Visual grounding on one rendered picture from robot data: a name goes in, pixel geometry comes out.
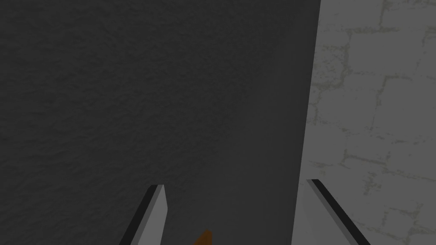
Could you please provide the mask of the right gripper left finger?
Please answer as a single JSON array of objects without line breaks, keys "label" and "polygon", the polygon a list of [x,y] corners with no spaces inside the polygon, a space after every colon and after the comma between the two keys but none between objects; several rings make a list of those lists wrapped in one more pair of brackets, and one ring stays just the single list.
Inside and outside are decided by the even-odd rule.
[{"label": "right gripper left finger", "polygon": [[168,205],[164,185],[151,185],[119,245],[161,245]]}]

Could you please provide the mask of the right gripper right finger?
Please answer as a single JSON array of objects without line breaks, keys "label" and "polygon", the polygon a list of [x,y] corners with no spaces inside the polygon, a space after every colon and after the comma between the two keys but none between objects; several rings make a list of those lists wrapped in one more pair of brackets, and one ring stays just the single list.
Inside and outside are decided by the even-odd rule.
[{"label": "right gripper right finger", "polygon": [[371,245],[319,179],[298,183],[291,245]]}]

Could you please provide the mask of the orange wedge-shaped object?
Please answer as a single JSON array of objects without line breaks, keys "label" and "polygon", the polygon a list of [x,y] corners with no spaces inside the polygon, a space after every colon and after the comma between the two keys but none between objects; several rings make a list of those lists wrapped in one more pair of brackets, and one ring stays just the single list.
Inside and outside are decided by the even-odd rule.
[{"label": "orange wedge-shaped object", "polygon": [[193,245],[212,245],[212,231],[205,230]]}]

